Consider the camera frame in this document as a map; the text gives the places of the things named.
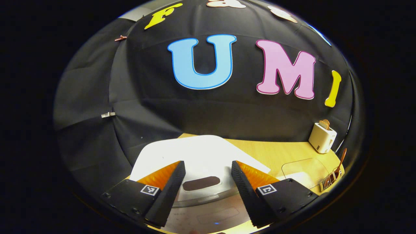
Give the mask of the brown wooden spoon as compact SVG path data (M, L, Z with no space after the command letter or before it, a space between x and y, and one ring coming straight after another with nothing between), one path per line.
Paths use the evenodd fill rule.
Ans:
M347 148L345 148L343 150L342 156L341 156L341 159L340 159L340 163L339 163L338 167L334 171L334 179L338 179L339 176L341 175L341 166L342 166L343 160L345 158L346 152L347 152Z

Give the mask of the black backdrop cloth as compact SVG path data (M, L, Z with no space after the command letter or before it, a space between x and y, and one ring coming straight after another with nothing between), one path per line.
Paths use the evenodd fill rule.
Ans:
M58 83L54 128L67 169L100 194L146 145L183 133L306 142L328 119L337 151L353 141L357 80L333 42L271 2L150 0L77 51Z

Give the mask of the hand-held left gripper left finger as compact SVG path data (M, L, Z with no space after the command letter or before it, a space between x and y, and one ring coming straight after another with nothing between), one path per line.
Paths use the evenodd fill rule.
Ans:
M184 176L184 161L169 164L137 181L125 179L101 198L139 225L164 227Z

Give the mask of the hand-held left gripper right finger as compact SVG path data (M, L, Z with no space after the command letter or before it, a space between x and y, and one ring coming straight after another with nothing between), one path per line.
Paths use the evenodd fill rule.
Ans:
M278 180L240 161L232 161L231 175L257 228L285 221L318 198L294 179Z

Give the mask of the white rice cooker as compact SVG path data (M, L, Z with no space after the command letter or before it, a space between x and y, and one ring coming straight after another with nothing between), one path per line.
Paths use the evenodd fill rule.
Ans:
M231 176L232 161L262 172L270 169L215 135L168 139L146 145L138 155L130 179L139 180L176 161L184 161L186 174L174 200L166 232L219 233L250 220Z

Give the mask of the white toaster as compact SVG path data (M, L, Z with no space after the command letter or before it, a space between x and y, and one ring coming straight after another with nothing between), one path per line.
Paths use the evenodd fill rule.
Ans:
M308 142L320 154L328 153L334 144L337 132L332 129L324 129L319 123L315 123Z

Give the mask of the clear plastic container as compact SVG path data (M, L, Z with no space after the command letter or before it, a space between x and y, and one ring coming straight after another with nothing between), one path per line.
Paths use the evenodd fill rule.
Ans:
M285 163L282 166L283 176L296 172L306 172L315 181L316 185L311 188L315 193L321 193L319 184L329 174L324 165L315 158L299 160L291 163Z

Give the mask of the metal wire chopstick holder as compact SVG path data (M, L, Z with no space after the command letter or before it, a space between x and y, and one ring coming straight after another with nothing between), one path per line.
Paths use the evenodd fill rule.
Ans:
M337 179L339 179L342 176L342 171L341 169L337 169L335 168L331 173L329 173L324 180L319 184L320 186L320 191L324 192L326 189L328 189L329 187L331 187L332 184L334 184L334 182L337 181Z

